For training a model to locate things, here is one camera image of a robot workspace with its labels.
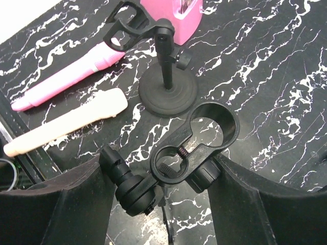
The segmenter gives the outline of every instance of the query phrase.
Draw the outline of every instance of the beige cylindrical object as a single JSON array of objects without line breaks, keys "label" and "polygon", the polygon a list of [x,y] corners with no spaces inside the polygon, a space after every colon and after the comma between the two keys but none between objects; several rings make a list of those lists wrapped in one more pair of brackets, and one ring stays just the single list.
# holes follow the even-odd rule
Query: beige cylindrical object
[{"label": "beige cylindrical object", "polygon": [[115,117],[127,105],[119,88],[102,92],[91,102],[13,139],[4,146],[4,152],[8,157],[25,154],[97,120]]}]

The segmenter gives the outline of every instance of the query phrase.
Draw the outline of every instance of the round black base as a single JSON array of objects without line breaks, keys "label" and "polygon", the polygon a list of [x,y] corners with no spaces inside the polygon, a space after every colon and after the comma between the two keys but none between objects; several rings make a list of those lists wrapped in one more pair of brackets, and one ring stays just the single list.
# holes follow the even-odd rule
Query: round black base
[{"label": "round black base", "polygon": [[150,113],[164,117],[176,116],[193,104],[198,93],[198,83],[189,70],[173,67],[173,88],[166,90],[161,66],[156,63],[142,75],[138,93]]}]

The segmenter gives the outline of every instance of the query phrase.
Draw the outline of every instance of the pink container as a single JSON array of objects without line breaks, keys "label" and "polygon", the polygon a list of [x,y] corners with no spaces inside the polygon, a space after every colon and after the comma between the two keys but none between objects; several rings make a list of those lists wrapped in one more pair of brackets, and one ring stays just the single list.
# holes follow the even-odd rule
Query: pink container
[{"label": "pink container", "polygon": [[154,20],[165,18],[175,28],[175,43],[183,45],[199,27],[203,0],[193,0],[184,13],[179,13],[181,0],[141,0],[141,4]]}]

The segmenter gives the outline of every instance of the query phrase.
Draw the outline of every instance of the table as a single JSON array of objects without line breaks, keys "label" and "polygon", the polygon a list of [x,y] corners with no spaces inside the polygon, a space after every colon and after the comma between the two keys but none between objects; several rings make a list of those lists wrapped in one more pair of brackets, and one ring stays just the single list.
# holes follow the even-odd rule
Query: table
[{"label": "table", "polygon": [[[28,88],[100,43],[110,27],[105,19],[117,3],[64,0],[0,45],[0,97],[7,102],[1,114],[13,115],[7,122],[17,134],[77,108],[100,90],[119,87],[128,98],[128,109],[116,118],[45,145],[49,164],[35,164],[50,176],[86,162],[106,144],[119,148],[136,173],[144,173],[153,147],[185,119],[153,116],[139,100],[138,80],[156,62],[153,40],[140,42],[115,66],[37,108],[8,109]],[[204,1],[200,27],[185,45],[194,53],[190,69],[199,82],[197,101],[217,100],[239,116],[240,136],[224,154],[270,180],[306,191],[327,185],[326,10],[323,1],[311,0]],[[221,142],[219,127],[209,120],[195,121],[192,128],[189,149]],[[182,183],[168,196],[176,244],[216,244],[206,192],[195,194]],[[147,217],[131,218],[116,203],[106,242],[167,244],[161,216],[157,208]]]}]

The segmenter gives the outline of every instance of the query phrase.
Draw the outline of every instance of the pink cylindrical object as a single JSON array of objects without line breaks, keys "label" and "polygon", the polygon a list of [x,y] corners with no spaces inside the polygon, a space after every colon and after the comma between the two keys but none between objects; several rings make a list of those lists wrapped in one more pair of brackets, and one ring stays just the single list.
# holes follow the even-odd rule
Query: pink cylindrical object
[{"label": "pink cylindrical object", "polygon": [[141,0],[154,20],[166,18],[175,28],[175,43],[185,44],[199,27],[203,0],[193,0],[185,13],[179,13],[181,0]]},{"label": "pink cylindrical object", "polygon": [[[112,42],[119,45],[117,39]],[[93,73],[114,65],[124,55],[124,52],[114,51],[102,42],[79,60],[26,91],[22,98],[12,104],[12,108],[15,111],[24,111],[39,106]]]}]

